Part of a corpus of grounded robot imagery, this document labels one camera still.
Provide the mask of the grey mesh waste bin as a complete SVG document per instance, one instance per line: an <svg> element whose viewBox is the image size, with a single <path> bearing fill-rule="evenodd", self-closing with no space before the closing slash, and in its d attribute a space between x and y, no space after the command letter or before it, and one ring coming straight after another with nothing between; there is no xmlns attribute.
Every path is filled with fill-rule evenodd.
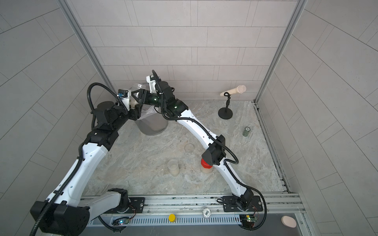
<svg viewBox="0 0 378 236"><path fill-rule="evenodd" d="M158 135L168 126L168 120L160 114L160 111L157 112L154 106L144 106L141 117L135 123L139 130L148 136Z"/></svg>

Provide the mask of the clear jar lid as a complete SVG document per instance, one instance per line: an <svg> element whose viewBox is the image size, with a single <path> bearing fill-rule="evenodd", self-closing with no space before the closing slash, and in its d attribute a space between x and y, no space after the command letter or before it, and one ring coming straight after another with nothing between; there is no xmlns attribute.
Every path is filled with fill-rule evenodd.
<svg viewBox="0 0 378 236"><path fill-rule="evenodd" d="M185 150L185 152L187 152L187 153L193 153L194 150L195 150L195 147L194 147L193 144L188 143L188 144L185 145L184 150Z"/></svg>

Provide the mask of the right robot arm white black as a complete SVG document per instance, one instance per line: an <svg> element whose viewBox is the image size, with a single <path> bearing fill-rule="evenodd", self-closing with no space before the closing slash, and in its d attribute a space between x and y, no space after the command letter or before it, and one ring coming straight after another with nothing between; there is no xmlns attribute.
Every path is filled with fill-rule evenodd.
<svg viewBox="0 0 378 236"><path fill-rule="evenodd" d="M202 160L217 169L226 180L232 192L232 201L222 201L225 206L237 207L241 211L253 210L252 215L245 215L241 228L254 231L263 226L267 218L267 204L263 194L242 182L232 164L237 165L237 156L225 144L225 137L212 133L192 113L190 108L174 96L175 89L168 82L162 81L153 70L147 76L148 89L140 88L129 94L136 101L134 110L141 110L144 104L160 109L167 121L175 121L184 126L203 145L205 152Z"/></svg>

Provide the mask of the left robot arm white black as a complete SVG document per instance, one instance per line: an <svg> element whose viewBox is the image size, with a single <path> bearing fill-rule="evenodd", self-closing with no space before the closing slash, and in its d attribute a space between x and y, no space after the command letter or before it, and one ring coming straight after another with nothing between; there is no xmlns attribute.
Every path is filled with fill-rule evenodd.
<svg viewBox="0 0 378 236"><path fill-rule="evenodd" d="M105 101L93 106L91 91L102 87L116 102ZM78 147L78 157L57 188L45 201L36 201L30 213L35 224L30 232L37 230L61 236L78 236L87 224L109 210L126 212L131 208L128 192L112 188L104 195L82 203L82 193L101 160L112 148L119 136L119 129L127 120L136 120L140 110L131 111L130 98L133 92L120 89L114 93L102 83L92 83L87 89L87 100L92 111L92 129Z"/></svg>

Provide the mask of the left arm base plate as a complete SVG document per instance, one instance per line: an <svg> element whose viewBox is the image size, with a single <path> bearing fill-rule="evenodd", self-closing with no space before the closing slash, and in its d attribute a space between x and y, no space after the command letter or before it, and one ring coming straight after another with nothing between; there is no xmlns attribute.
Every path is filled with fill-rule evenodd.
<svg viewBox="0 0 378 236"><path fill-rule="evenodd" d="M145 198L143 197L129 197L129 206L122 207L116 210L120 214L132 214L132 213L142 213L144 209Z"/></svg>

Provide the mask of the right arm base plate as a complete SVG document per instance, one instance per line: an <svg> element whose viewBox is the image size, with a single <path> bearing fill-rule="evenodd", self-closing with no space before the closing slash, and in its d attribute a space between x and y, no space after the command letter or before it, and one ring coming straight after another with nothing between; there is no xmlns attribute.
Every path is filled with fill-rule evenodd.
<svg viewBox="0 0 378 236"><path fill-rule="evenodd" d="M253 196L246 210L242 210L236 203L236 196L222 196L217 202L222 204L224 212L263 212L263 202L259 196Z"/></svg>

